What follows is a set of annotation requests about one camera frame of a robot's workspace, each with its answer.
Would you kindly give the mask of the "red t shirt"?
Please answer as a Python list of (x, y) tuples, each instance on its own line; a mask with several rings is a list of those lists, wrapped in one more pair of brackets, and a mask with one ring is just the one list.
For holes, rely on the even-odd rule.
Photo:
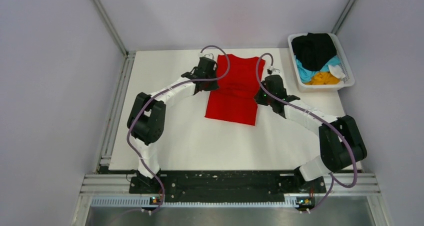
[(230, 61), (230, 70), (218, 80), (219, 88), (209, 94), (205, 118), (255, 126), (258, 104), (254, 97), (259, 91), (256, 73), (262, 77), (265, 60), (259, 57), (240, 58), (233, 54), (219, 55), (217, 76), (222, 76)]

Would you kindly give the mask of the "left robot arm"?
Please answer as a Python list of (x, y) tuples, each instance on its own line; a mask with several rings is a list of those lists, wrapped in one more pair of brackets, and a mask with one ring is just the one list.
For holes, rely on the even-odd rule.
[(164, 132), (167, 109), (198, 92), (218, 89), (217, 69), (213, 55), (206, 54), (199, 58), (197, 66), (169, 86), (151, 94), (137, 94), (127, 121), (126, 139), (138, 157), (136, 177), (147, 192), (164, 190), (155, 143)]

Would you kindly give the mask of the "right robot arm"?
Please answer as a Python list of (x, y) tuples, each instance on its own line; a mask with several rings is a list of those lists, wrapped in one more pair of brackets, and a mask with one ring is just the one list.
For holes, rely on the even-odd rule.
[(319, 139), (319, 155), (294, 170), (293, 185), (300, 192), (308, 191), (314, 180), (337, 173), (352, 166), (368, 155), (365, 143), (353, 117), (337, 117), (307, 105), (299, 97), (288, 95), (280, 75), (269, 75), (259, 82), (254, 100), (270, 106), (272, 111), (290, 120)]

